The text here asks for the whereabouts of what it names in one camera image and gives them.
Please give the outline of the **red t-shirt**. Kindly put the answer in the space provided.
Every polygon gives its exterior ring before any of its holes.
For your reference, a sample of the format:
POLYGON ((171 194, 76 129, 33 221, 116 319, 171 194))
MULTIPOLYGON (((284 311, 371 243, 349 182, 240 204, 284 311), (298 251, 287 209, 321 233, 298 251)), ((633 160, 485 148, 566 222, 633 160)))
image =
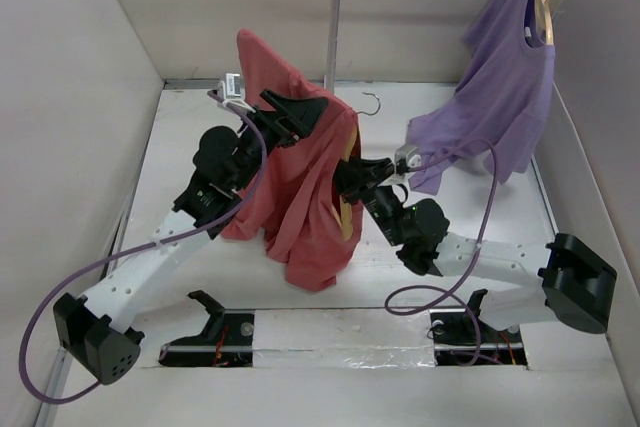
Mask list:
POLYGON ((361 239, 363 207, 343 202, 333 183, 338 163, 361 152, 357 114, 250 30, 240 30, 236 42, 248 103, 266 108, 260 94, 269 89, 291 99, 325 97, 328 106, 309 138, 269 155, 257 192, 222 236, 247 241, 262 233, 288 283, 322 291, 335 285, 361 239))

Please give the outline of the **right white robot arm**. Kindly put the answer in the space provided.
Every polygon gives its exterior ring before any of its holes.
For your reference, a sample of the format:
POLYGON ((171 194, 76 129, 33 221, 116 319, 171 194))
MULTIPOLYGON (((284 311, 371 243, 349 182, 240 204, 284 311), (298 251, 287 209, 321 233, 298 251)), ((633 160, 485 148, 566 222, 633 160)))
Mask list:
POLYGON ((510 284, 472 294, 462 328, 474 340, 496 330, 558 320, 589 334, 608 329, 615 269, 578 237, 558 233, 547 244, 478 241, 450 231, 432 199, 404 206, 388 185, 389 159, 340 161, 334 183, 341 198, 361 203, 403 265, 419 276, 471 277, 510 284))

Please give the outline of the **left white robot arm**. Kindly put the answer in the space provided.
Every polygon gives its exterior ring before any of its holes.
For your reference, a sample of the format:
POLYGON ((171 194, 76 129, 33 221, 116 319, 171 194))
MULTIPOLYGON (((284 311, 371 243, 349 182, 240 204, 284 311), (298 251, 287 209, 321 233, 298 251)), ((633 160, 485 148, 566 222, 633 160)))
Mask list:
POLYGON ((173 272, 215 239, 253 194, 276 148, 308 138, 328 107, 325 97, 289 99, 268 89, 266 109, 216 100, 238 114, 239 130, 205 131, 193 156, 194 173, 152 237, 152 247, 124 259, 80 296, 62 295, 53 306, 61 345, 101 385, 123 377, 141 353, 143 333, 132 323, 173 272))

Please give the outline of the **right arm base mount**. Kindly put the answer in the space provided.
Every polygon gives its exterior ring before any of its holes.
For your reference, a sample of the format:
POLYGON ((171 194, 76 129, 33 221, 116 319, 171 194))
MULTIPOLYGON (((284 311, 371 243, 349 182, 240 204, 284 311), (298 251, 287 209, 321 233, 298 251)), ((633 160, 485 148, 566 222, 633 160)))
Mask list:
POLYGON ((496 330, 480 320, 480 301, 486 293, 480 289, 459 306, 429 310, 427 337, 433 341, 437 367, 528 365, 519 330, 496 330))

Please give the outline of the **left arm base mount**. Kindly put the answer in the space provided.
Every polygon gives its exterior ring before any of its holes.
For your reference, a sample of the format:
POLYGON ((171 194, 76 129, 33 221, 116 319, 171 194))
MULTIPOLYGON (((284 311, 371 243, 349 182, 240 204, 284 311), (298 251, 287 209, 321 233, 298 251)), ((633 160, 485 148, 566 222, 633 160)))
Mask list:
POLYGON ((197 335, 164 344, 159 364, 180 368, 252 367, 255 311, 226 309, 202 290, 190 292, 188 298, 205 309, 208 319, 197 335))

